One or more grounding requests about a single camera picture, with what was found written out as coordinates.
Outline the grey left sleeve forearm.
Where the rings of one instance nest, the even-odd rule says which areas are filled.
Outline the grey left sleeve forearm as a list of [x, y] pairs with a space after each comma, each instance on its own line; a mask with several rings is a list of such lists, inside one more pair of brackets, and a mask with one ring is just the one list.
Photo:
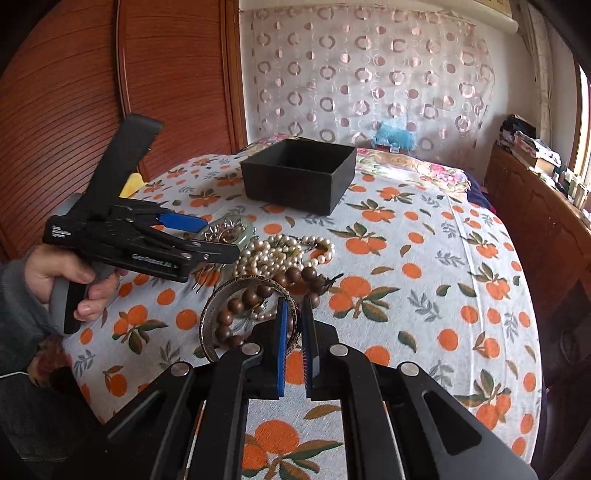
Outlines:
[[1, 266], [0, 361], [1, 374], [22, 371], [38, 345], [58, 331], [48, 310], [25, 282], [24, 262]]

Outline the person's left hand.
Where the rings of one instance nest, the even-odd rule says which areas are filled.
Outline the person's left hand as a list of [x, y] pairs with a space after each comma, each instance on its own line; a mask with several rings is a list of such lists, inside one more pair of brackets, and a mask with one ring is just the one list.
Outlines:
[[51, 245], [39, 245], [25, 261], [24, 278], [33, 296], [45, 307], [49, 305], [54, 281], [65, 278], [69, 281], [89, 285], [87, 296], [74, 312], [82, 322], [97, 320], [116, 293], [120, 278], [126, 270], [115, 269], [106, 279], [95, 281], [94, 270], [71, 251]]

